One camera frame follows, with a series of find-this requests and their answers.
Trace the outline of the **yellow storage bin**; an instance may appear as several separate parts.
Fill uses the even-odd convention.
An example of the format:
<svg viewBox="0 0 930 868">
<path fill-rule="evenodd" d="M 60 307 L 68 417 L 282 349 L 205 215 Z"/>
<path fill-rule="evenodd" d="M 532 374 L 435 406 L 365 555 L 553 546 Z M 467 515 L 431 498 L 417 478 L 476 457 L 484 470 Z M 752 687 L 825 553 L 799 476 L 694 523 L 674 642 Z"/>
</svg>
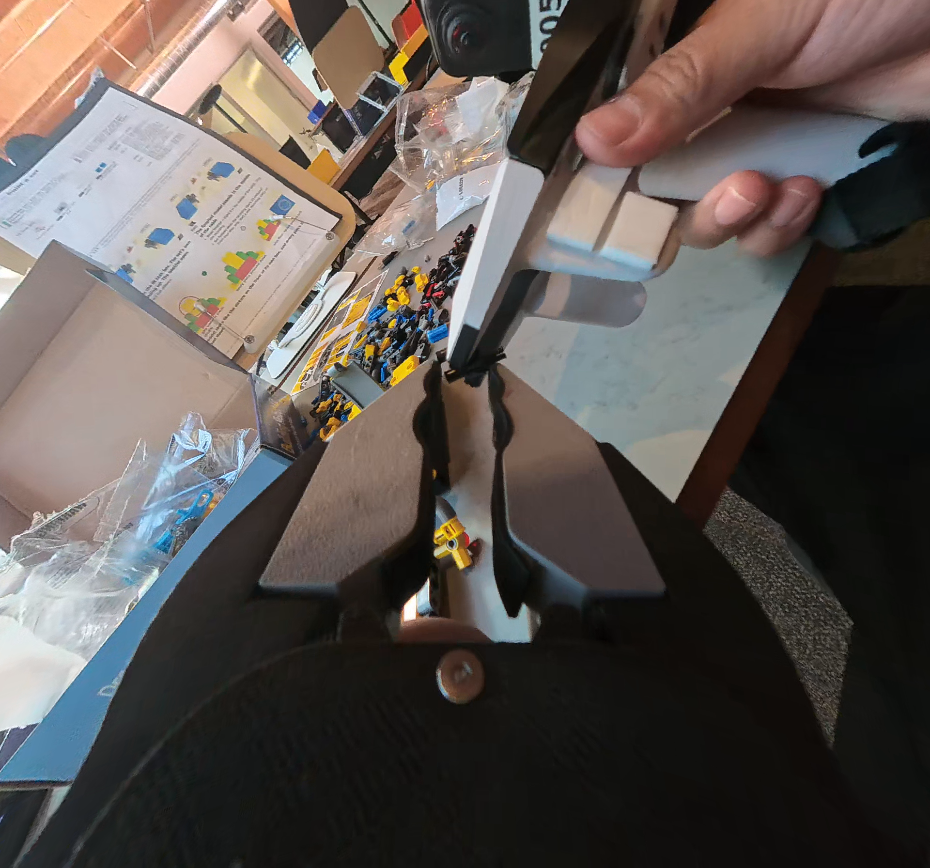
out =
<svg viewBox="0 0 930 868">
<path fill-rule="evenodd" d="M 398 53 L 389 62 L 392 78 L 401 86 L 409 85 L 424 69 L 433 53 L 433 46 L 425 25 L 420 25 Z"/>
</svg>

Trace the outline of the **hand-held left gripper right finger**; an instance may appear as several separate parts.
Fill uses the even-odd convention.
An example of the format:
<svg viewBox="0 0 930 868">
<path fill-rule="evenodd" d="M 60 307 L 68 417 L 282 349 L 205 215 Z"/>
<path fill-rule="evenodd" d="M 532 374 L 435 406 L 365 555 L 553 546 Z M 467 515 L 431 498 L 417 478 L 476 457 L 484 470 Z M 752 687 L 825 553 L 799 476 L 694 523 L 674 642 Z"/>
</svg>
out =
<svg viewBox="0 0 930 868">
<path fill-rule="evenodd" d="M 509 617 L 585 615 L 665 583 L 595 439 L 514 373 L 487 374 L 493 569 Z"/>
</svg>

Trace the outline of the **black connector with blue pin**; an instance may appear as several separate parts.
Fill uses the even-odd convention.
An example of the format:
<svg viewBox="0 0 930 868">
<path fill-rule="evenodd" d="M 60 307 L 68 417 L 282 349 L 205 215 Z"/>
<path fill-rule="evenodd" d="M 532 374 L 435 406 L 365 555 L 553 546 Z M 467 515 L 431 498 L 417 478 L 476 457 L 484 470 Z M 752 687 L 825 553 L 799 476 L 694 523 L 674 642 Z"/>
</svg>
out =
<svg viewBox="0 0 930 868">
<path fill-rule="evenodd" d="M 505 358 L 506 353 L 503 349 L 493 353 L 476 354 L 458 367 L 450 366 L 445 372 L 445 380 L 449 385 L 463 381 L 467 386 L 481 386 L 484 378 L 494 372 Z"/>
</svg>

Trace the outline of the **person's right hand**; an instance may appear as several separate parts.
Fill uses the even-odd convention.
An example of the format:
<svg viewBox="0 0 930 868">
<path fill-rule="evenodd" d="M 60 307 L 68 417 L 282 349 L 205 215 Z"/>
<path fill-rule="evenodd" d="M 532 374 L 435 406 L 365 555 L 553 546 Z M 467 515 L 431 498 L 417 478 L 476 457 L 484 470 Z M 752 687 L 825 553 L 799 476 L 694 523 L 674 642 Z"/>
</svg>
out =
<svg viewBox="0 0 930 868">
<path fill-rule="evenodd" d="M 928 119 L 929 0 L 717 0 L 575 141 L 634 168 L 750 97 L 887 121 Z"/>
</svg>

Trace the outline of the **small display stand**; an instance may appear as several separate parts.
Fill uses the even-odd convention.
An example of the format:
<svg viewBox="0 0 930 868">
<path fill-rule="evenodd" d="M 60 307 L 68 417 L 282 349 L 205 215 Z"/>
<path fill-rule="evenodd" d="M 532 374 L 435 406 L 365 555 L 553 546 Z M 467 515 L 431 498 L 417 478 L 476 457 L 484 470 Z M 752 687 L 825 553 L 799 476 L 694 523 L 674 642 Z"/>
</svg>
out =
<svg viewBox="0 0 930 868">
<path fill-rule="evenodd" d="M 387 115 L 403 93 L 403 85 L 392 76 L 375 71 L 360 85 L 355 104 L 347 115 L 355 130 L 368 135 Z"/>
</svg>

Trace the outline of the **blue cardboard kit box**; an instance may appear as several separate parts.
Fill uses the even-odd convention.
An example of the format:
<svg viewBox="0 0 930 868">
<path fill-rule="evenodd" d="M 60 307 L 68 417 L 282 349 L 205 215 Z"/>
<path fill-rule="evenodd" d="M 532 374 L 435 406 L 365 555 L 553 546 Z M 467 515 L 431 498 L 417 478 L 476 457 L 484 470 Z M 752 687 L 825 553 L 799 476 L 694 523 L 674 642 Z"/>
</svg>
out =
<svg viewBox="0 0 930 868">
<path fill-rule="evenodd" d="M 260 451 L 176 558 L 14 751 L 2 789 L 70 784 L 146 631 L 203 550 L 310 446 L 285 392 L 183 328 L 117 274 L 51 243 L 2 307 L 2 546 L 32 515 L 117 479 L 140 440 L 164 450 L 187 414 L 255 429 Z"/>
</svg>

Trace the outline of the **pile of blue grey brick parts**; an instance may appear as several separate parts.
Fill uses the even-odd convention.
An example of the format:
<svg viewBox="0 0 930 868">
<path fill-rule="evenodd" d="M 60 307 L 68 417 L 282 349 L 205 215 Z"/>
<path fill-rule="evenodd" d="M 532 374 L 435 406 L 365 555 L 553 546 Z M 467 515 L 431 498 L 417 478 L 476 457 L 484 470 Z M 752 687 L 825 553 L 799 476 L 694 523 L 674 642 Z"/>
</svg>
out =
<svg viewBox="0 0 930 868">
<path fill-rule="evenodd" d="M 448 338 L 452 302 L 451 298 L 439 307 L 420 303 L 418 289 L 425 286 L 429 271 L 415 266 L 402 270 L 389 283 L 385 280 L 383 297 L 366 316 L 348 352 L 334 363 L 353 361 L 387 387 L 395 382 L 393 374 L 404 363 L 424 362 L 433 346 Z"/>
</svg>

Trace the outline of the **background wooden table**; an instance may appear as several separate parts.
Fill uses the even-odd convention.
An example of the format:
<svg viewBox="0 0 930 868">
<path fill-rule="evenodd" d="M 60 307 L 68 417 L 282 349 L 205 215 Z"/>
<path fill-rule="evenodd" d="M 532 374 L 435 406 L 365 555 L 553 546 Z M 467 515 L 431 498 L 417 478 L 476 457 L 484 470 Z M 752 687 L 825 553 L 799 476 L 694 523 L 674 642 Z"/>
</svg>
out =
<svg viewBox="0 0 930 868">
<path fill-rule="evenodd" d="M 329 107 L 321 121 L 322 131 L 340 127 L 347 133 L 354 133 L 355 138 L 340 158 L 334 158 L 328 149 L 321 148 L 309 164 L 310 173 L 353 200 L 366 198 L 396 158 L 396 118 L 402 95 L 420 90 L 434 71 L 435 67 L 429 61 L 409 85 L 403 86 L 403 93 L 395 105 L 366 136 L 355 130 L 347 115 L 348 109 Z"/>
</svg>

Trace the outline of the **yellow printed leaflet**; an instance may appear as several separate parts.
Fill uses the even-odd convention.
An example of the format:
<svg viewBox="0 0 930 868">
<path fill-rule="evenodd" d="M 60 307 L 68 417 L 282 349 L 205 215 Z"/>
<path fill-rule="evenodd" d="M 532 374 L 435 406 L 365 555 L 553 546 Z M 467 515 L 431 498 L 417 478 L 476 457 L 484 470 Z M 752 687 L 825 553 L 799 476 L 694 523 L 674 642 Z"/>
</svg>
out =
<svg viewBox="0 0 930 868">
<path fill-rule="evenodd" d="M 320 383 L 326 369 L 348 352 L 351 342 L 364 326 L 366 316 L 385 293 L 387 273 L 379 270 L 366 274 L 358 285 L 350 287 L 346 296 L 337 305 L 321 334 L 313 340 L 308 356 L 301 367 L 289 377 L 285 384 L 291 395 Z"/>
</svg>

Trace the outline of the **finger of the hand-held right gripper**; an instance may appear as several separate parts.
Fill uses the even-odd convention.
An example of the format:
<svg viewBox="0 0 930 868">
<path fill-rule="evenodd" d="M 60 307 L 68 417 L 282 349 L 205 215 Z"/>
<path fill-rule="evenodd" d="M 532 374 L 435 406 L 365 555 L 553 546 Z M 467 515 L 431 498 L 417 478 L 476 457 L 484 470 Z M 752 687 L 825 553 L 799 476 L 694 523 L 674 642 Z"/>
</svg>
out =
<svg viewBox="0 0 930 868">
<path fill-rule="evenodd" d="M 624 209 L 630 176 L 582 162 L 545 177 L 503 160 L 452 304 L 449 367 L 505 350 L 527 317 L 622 328 L 642 315 L 647 269 L 605 256 L 598 242 Z"/>
</svg>

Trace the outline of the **instruction sign board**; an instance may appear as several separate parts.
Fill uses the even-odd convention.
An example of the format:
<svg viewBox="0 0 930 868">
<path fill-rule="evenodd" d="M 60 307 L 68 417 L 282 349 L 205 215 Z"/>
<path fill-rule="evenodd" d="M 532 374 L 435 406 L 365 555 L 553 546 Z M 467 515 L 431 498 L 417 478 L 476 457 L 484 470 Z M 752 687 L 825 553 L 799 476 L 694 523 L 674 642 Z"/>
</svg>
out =
<svg viewBox="0 0 930 868">
<path fill-rule="evenodd" d="M 7 266 L 58 242 L 227 358 L 257 358 L 355 222 L 341 194 L 245 141 L 99 80 L 52 132 L 7 145 Z"/>
</svg>

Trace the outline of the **grey desk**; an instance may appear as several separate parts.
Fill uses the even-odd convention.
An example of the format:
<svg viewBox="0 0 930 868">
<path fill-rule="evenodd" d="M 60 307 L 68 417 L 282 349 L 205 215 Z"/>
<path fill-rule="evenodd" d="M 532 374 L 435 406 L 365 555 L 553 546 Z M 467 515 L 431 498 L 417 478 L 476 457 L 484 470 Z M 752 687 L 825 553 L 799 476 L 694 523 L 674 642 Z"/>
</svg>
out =
<svg viewBox="0 0 930 868">
<path fill-rule="evenodd" d="M 503 366 L 595 440 L 627 456 L 672 501 L 698 466 L 716 428 L 724 466 L 701 481 L 713 511 L 733 462 L 791 356 L 822 291 L 809 240 L 765 260 L 733 241 L 710 251 L 682 248 L 670 271 L 646 282 L 642 315 L 614 329 L 530 317 Z M 494 448 L 487 388 L 441 383 L 451 450 L 452 502 L 483 541 L 478 569 L 459 572 L 452 616 L 493 641 L 529 642 L 538 615 L 506 613 L 494 582 L 490 500 Z"/>
</svg>

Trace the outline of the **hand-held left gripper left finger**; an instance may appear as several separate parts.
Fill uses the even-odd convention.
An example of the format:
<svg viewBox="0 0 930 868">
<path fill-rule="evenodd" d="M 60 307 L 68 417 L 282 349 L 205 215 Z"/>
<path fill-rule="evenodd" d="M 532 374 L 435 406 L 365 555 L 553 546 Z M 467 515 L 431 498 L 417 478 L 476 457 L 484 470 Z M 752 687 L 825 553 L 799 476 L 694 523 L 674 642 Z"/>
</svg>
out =
<svg viewBox="0 0 930 868">
<path fill-rule="evenodd" d="M 442 372 L 419 365 L 325 445 L 259 580 L 281 641 L 403 641 L 434 565 Z"/>
</svg>

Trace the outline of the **pile of black red pins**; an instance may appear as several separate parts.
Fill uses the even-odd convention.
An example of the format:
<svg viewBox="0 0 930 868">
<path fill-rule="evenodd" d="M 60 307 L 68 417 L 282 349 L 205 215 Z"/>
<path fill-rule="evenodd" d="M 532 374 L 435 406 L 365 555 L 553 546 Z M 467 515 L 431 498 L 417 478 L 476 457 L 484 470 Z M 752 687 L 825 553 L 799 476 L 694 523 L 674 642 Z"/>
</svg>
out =
<svg viewBox="0 0 930 868">
<path fill-rule="evenodd" d="M 439 307 L 451 302 L 458 288 L 476 231 L 474 224 L 459 231 L 451 249 L 442 255 L 436 262 L 436 266 L 429 271 L 425 286 L 418 289 L 422 305 L 432 304 Z"/>
</svg>

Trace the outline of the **yellow black brick vehicle model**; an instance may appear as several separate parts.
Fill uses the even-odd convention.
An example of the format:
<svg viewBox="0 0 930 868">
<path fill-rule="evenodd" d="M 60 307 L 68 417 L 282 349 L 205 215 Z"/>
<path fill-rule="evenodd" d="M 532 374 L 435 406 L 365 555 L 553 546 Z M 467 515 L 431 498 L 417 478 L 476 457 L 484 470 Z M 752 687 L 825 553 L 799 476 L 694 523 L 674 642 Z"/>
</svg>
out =
<svg viewBox="0 0 930 868">
<path fill-rule="evenodd" d="M 312 400 L 311 414 L 318 425 L 312 440 L 328 442 L 363 409 L 373 404 L 386 391 L 357 363 L 334 363 L 320 381 L 317 396 Z M 454 561 L 456 567 L 469 570 L 476 557 L 480 542 L 473 541 L 458 517 L 455 508 L 442 493 L 448 486 L 440 482 L 433 470 L 435 490 L 434 558 L 438 562 Z"/>
</svg>

